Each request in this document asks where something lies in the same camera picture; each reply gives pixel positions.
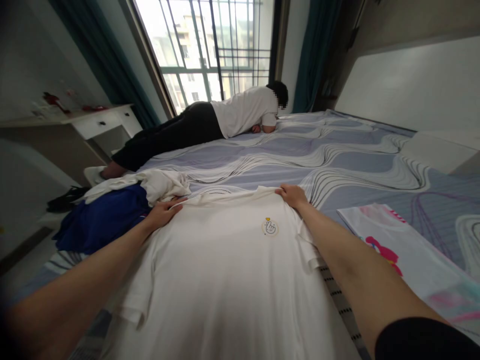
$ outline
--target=person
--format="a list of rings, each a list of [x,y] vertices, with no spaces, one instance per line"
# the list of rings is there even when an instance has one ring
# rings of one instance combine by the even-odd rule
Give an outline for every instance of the person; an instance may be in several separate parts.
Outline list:
[[[119,178],[128,170],[135,172],[161,153],[232,138],[247,131],[271,133],[276,128],[279,107],[286,107],[288,101],[286,85],[274,81],[267,86],[251,87],[225,101],[194,102],[171,120],[137,133],[112,156],[107,167],[87,167],[85,177],[95,186]]]
[[[317,211],[300,187],[282,184],[275,192],[302,216],[373,359],[480,359],[479,346],[418,298],[381,255]],[[68,358],[145,239],[181,211],[181,201],[158,203],[125,235],[9,312],[13,333],[30,359]],[[12,342],[6,345],[12,348]]]

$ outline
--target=blue cloth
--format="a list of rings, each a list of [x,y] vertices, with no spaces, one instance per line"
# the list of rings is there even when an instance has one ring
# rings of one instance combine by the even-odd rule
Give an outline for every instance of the blue cloth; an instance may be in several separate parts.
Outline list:
[[[58,250],[93,254],[121,237],[150,212],[147,192],[140,184],[82,201],[61,222],[53,237]]]

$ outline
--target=red object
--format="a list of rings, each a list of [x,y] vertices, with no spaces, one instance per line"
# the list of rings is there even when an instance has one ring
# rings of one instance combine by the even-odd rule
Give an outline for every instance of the red object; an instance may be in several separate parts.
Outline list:
[[[63,105],[62,103],[60,102],[60,99],[58,97],[56,97],[55,95],[52,95],[48,92],[44,92],[43,93],[43,98],[45,99],[45,101],[50,104],[50,105],[56,105],[60,108],[60,110],[64,113],[64,114],[70,114],[70,110],[67,110]]]
[[[102,110],[107,110],[108,107],[102,106],[102,105],[97,105],[97,106],[84,106],[81,108],[83,111],[102,111]]]

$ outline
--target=bed sheet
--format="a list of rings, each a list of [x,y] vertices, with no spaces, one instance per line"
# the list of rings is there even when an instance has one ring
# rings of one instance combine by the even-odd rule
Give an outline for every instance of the bed sheet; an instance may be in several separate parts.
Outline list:
[[[445,256],[480,280],[480,176],[447,176],[400,155],[413,135],[330,110],[292,114],[282,116],[273,133],[246,133],[163,153],[140,170],[188,174],[191,196],[298,184],[317,209],[343,226],[337,209],[388,204]],[[61,274],[83,257],[57,253],[42,270],[43,277],[48,272]],[[360,355],[368,358],[350,305],[328,267],[320,272]],[[44,282],[34,279],[21,296]],[[457,327],[480,341],[478,321]],[[97,331],[96,336],[104,335]]]

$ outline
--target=person's arm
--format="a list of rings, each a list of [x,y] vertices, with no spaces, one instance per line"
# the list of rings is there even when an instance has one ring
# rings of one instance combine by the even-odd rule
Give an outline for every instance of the person's arm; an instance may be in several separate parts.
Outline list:
[[[396,320],[423,317],[448,324],[428,307],[390,264],[350,231],[311,205],[302,188],[282,184],[275,192],[296,209],[351,305],[370,355],[382,330]]]
[[[8,314],[29,359],[67,359],[120,285],[147,237],[182,209],[183,199],[158,202],[125,235],[42,287]]]
[[[262,126],[263,132],[267,134],[272,133],[276,128],[277,128],[276,126],[267,126],[267,125]]]
[[[261,117],[261,127],[264,133],[271,133],[277,128],[277,116],[268,112]]]

